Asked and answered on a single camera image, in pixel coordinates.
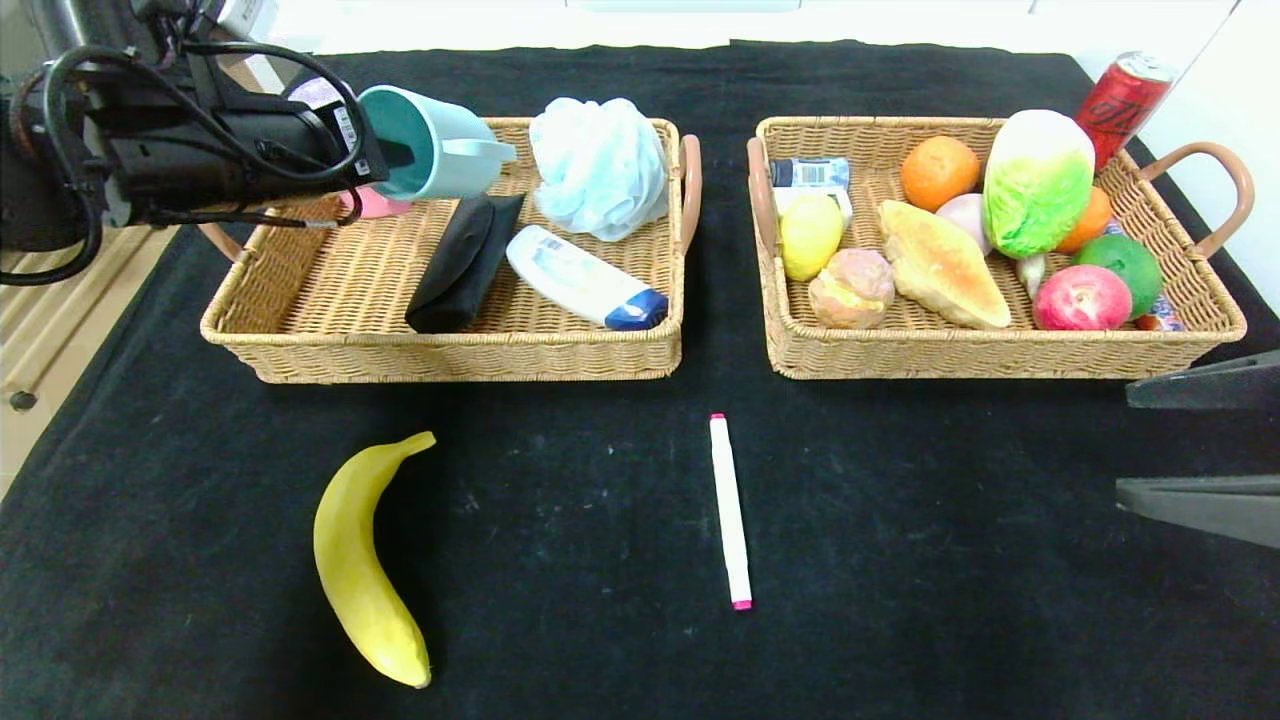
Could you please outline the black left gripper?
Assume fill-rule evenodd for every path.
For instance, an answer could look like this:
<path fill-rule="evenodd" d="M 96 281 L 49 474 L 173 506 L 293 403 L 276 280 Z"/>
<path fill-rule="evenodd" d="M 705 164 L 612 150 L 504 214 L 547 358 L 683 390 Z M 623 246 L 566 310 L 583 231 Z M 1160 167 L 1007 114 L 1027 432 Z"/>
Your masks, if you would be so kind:
<path fill-rule="evenodd" d="M 330 169 L 349 155 L 358 137 L 364 138 L 358 160 L 319 183 L 300 183 L 250 167 L 244 172 L 244 188 L 253 201 L 346 192 L 384 181 L 388 168 L 416 163 L 411 146 L 388 138 L 378 138 L 376 143 L 367 131 L 360 135 L 353 113 L 343 102 L 329 102 L 319 109 L 292 102 L 284 111 L 228 110 L 225 127 L 264 161 L 302 174 Z"/>

